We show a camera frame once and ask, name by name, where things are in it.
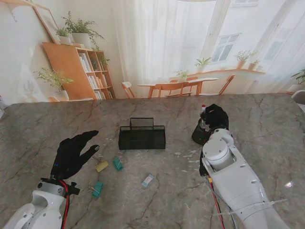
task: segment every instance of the wooden shelf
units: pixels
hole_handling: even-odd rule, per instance
[[[107,88],[111,88],[111,86],[108,86],[108,87],[99,87],[99,88],[94,88],[94,90],[102,90],[102,89],[107,89]]]
[[[104,92],[105,98],[111,99],[110,94],[108,93],[109,91],[113,99],[116,98],[107,65],[101,66],[101,59],[105,58],[103,52],[48,42],[43,42],[42,44],[51,62],[52,68],[55,71],[64,72],[67,78],[74,80],[72,83],[63,85],[63,88],[67,91],[71,100],[85,98],[97,100],[96,91]],[[83,64],[80,61],[80,53],[85,54],[84,57],[86,57],[88,61],[87,68],[91,70],[90,72],[85,72]],[[89,76],[91,77],[91,80],[96,82],[99,88],[92,88],[88,79]]]

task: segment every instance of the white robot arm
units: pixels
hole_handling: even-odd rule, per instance
[[[59,208],[65,194],[60,185],[40,182],[33,191],[32,202],[18,209],[3,229],[60,229],[62,216]]]
[[[272,207],[264,187],[234,146],[232,134],[215,129],[204,144],[202,163],[220,197],[246,229],[289,229]]]

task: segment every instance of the binder clip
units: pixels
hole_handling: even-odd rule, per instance
[[[102,189],[103,183],[101,183],[100,181],[96,182],[95,187],[88,186],[88,192],[92,192],[92,195],[94,197],[99,197],[102,192]]]
[[[120,170],[123,169],[123,165],[122,165],[121,162],[122,162],[122,161],[121,161],[120,159],[118,159],[118,158],[115,158],[114,161],[113,161],[113,164],[114,164],[115,168],[116,168],[118,171],[120,171]]]
[[[107,161],[104,161],[104,160],[100,160],[98,157],[96,156],[93,156],[92,159],[95,159],[99,162],[98,165],[96,165],[95,169],[98,171],[98,172],[101,172],[103,169],[105,169],[107,166],[108,166],[108,162]]]

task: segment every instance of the window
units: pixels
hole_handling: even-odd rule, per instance
[[[283,44],[286,42],[291,29],[280,29],[278,34],[276,35],[274,41],[271,43],[264,60],[272,61],[276,57],[276,55],[281,50]]]
[[[221,37],[218,46],[215,49],[212,62],[225,61],[238,36],[239,34]]]
[[[235,3],[251,3],[258,2],[258,0],[235,0]]]
[[[258,6],[259,0],[234,0],[232,1],[233,7],[252,7]]]

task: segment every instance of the window frame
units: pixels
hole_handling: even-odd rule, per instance
[[[246,0],[246,2],[235,2],[236,0],[232,1],[232,7],[255,7],[259,5],[260,0],[249,2],[249,0]]]
[[[232,36],[236,36],[236,35],[238,35],[236,41],[234,41],[234,42],[226,42],[226,43],[224,43],[224,44],[219,44],[221,38],[223,38],[223,37],[229,37],[229,39],[228,39],[228,41],[229,41],[230,38],[231,38]],[[236,44],[236,42],[238,42],[240,36],[241,36],[241,33],[235,33],[235,34],[230,34],[230,35],[219,36],[218,39],[217,39],[217,42],[216,42],[217,45],[215,46],[215,48],[214,48],[214,50],[213,50],[213,54],[211,55],[211,57],[212,57],[211,60],[213,59],[214,54],[215,54],[215,52],[216,52],[216,49],[217,49],[218,47],[224,46],[224,49],[225,49],[226,45],[233,44],[233,46],[232,46],[232,48],[230,49],[230,51],[229,51],[229,53],[228,53],[228,55],[227,55],[227,57],[226,57],[225,60],[222,60],[222,61],[219,60],[220,57],[222,56],[223,52],[224,52],[224,49],[223,49],[222,52],[220,53],[219,57],[218,57],[218,60],[217,60],[217,61],[214,61],[214,62],[211,61],[210,64],[216,64],[216,63],[223,63],[223,62],[226,62],[227,59],[228,59],[228,57],[229,57],[229,55],[231,54],[232,49],[234,48],[234,45]]]
[[[286,38],[284,38],[284,39],[279,39],[279,38],[277,38],[277,36],[278,36],[278,34],[280,33],[281,30],[285,30],[285,31],[288,31],[288,32],[289,32],[288,35],[286,36]],[[272,40],[272,42],[269,44],[269,47],[267,48],[267,50],[266,50],[266,52],[265,52],[265,54],[264,54],[264,56],[263,56],[263,61],[264,61],[264,62],[272,63],[272,62],[276,59],[276,57],[278,56],[278,54],[281,52],[283,46],[285,45],[285,43],[286,43],[287,40],[289,39],[289,37],[290,37],[290,35],[291,35],[291,32],[292,32],[292,29],[290,29],[290,28],[280,28],[280,29],[279,29],[279,31],[277,32],[277,34],[276,34],[276,36],[274,37],[274,39]],[[274,42],[281,42],[282,45],[281,45],[281,47],[279,48],[279,50],[277,51],[277,53],[274,55],[274,57],[273,57],[272,60],[266,60],[265,57],[266,57],[266,55],[268,54],[268,52],[270,51],[271,46],[273,45]]]

